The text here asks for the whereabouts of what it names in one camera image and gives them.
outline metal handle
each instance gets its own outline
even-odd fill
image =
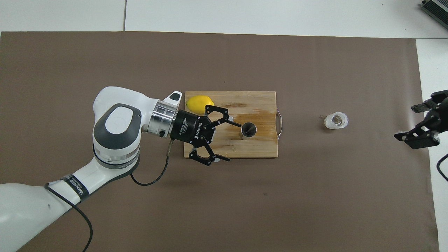
[[[281,132],[283,131],[283,119],[281,118],[281,114],[280,114],[278,108],[277,108],[277,113],[276,113],[276,119],[277,119],[277,117],[280,119],[280,132],[277,131],[277,140],[279,140]]]

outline white button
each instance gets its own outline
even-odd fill
[[[106,130],[112,134],[125,132],[132,120],[132,110],[125,107],[116,108],[106,121]]]

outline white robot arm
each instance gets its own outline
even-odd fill
[[[175,139],[192,144],[189,157],[202,164],[229,161],[213,153],[209,144],[219,124],[241,125],[233,122],[227,109],[220,107],[207,105],[204,116],[177,110],[181,96],[175,91],[161,101],[121,87],[104,88],[93,105],[94,158],[87,165],[44,187],[0,185],[0,251],[18,250],[72,207],[83,215],[92,232],[90,222],[77,204],[107,183],[127,175],[139,185],[157,181],[168,164],[169,148],[164,171],[155,181],[142,184],[132,176],[139,162],[142,132],[170,136],[170,147]],[[210,121],[208,115],[213,111],[223,117]],[[205,147],[209,157],[198,156],[199,147]]]

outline brown mat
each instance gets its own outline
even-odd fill
[[[438,251],[427,150],[396,141],[422,115],[414,39],[158,32],[2,32],[0,183],[43,185],[92,158],[106,86],[276,91],[276,159],[211,167],[175,142],[160,182],[115,181],[80,205],[90,251]],[[320,115],[349,117],[342,130]],[[144,135],[135,175],[155,178],[168,140]],[[82,250],[70,211],[21,251]]]

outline water stain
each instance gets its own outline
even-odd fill
[[[247,104],[242,102],[232,102],[232,103],[224,103],[223,106],[225,108],[236,108],[236,107],[247,107]]]

